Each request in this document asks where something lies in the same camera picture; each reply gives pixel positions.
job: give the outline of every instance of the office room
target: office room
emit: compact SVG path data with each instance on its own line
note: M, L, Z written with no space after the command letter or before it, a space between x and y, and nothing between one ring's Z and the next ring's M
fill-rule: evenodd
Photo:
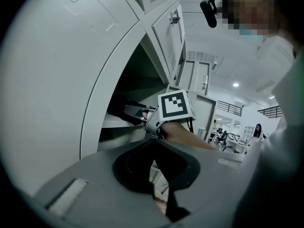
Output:
M28 215L10 223L45 227L296 222L286 207L303 187L299 1L4 4L4 219L14 210Z

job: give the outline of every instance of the black hair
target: black hair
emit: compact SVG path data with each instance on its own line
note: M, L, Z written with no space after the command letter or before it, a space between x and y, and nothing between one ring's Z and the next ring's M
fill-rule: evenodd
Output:
M299 17L302 15L302 0L277 0L282 13L287 17L290 29L296 40L304 43L304 33Z
M257 124L256 129L255 129L255 133L253 134L253 136L259 138L260 135L261 135L261 132L262 132L262 126L261 126L261 124Z

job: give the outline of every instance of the office desk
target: office desk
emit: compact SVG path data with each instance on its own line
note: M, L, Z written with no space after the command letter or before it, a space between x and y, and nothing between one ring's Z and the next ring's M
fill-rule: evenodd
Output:
M235 151L244 154L247 152L247 146L241 144L239 141L231 140L229 138L226 139L226 146L231 146Z

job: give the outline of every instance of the door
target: door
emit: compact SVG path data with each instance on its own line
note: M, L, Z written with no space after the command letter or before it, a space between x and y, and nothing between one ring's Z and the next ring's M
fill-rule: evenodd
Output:
M166 59L171 78L174 78L175 67L181 56L182 43L179 24L171 24L171 17L176 17L177 3L171 6L152 25L157 40L161 46L162 53Z

